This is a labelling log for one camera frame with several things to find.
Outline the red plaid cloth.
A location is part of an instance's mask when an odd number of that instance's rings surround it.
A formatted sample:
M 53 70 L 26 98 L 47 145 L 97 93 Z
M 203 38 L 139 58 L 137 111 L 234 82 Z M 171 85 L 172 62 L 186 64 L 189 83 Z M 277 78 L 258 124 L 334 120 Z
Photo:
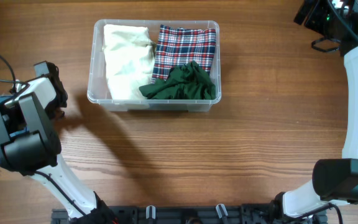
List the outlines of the red plaid cloth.
M 161 25 L 152 83 L 157 79 L 166 80 L 173 67 L 195 61 L 209 73 L 214 60 L 217 34 L 215 29 L 185 29 Z

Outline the green cloth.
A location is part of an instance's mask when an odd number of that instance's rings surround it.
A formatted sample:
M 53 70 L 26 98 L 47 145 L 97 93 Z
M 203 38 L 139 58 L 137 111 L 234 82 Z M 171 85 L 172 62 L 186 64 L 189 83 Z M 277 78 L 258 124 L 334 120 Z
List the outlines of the green cloth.
M 195 61 L 173 67 L 166 80 L 139 87 L 148 100 L 214 100 L 216 85 Z

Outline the cream white cloth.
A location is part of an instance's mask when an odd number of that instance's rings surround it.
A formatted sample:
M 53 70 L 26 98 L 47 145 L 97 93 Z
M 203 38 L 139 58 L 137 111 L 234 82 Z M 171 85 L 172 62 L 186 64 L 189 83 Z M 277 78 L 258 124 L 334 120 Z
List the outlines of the cream white cloth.
M 139 88 L 151 83 L 155 46 L 146 27 L 104 26 L 106 81 L 112 99 L 145 99 Z

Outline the clear plastic storage container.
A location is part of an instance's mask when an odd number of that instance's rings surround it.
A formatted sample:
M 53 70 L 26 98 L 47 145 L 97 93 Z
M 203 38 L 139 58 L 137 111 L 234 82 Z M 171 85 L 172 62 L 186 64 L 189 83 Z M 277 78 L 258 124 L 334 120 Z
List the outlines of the clear plastic storage container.
M 210 71 L 210 79 L 216 86 L 213 100 L 115 100 L 112 98 L 106 79 L 106 62 L 103 52 L 104 26 L 108 24 L 121 26 L 148 27 L 150 38 L 158 41 L 160 26 L 186 29 L 214 29 L 216 31 L 216 48 Z M 99 104 L 108 111 L 130 110 L 171 110 L 189 112 L 207 112 L 221 100 L 221 55 L 219 24 L 215 21 L 189 20 L 127 20 L 100 19 L 94 24 L 87 97 L 90 102 Z

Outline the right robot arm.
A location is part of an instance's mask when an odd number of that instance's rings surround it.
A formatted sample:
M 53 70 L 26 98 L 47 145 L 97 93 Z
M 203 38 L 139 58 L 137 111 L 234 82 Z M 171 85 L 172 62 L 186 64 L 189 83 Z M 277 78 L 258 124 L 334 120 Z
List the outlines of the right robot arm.
M 338 46 L 313 49 L 339 51 L 344 59 L 348 84 L 347 133 L 339 159 L 321 159 L 312 179 L 295 190 L 282 192 L 268 208 L 269 223 L 314 222 L 323 211 L 358 204 L 358 1 L 304 1 L 295 23 L 322 35 Z

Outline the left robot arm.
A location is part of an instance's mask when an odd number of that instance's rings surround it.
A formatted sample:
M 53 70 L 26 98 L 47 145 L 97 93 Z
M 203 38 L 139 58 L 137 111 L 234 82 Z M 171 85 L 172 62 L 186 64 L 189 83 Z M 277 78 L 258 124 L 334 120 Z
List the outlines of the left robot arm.
M 0 102 L 0 167 L 41 183 L 65 207 L 69 223 L 118 223 L 118 217 L 66 164 L 52 119 L 67 107 L 58 67 L 34 65 L 35 78 L 12 80 L 15 93 Z

